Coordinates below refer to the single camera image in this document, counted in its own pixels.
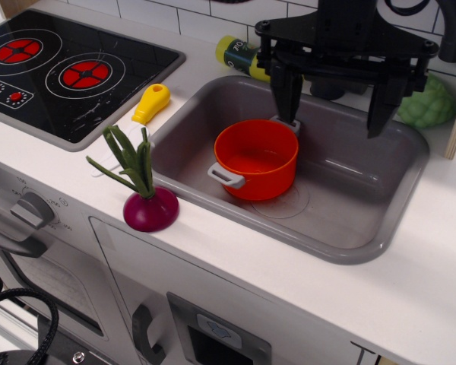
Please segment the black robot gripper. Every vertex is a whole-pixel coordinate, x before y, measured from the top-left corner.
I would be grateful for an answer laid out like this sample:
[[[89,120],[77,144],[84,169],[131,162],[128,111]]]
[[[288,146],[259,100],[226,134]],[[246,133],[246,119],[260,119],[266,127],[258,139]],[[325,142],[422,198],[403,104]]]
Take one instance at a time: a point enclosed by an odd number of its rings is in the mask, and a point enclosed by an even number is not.
[[[389,24],[374,1],[320,1],[310,14],[263,20],[258,67],[271,76],[279,118],[296,118],[302,75],[377,82],[367,119],[367,138],[375,138],[394,118],[405,97],[424,91],[433,41]]]

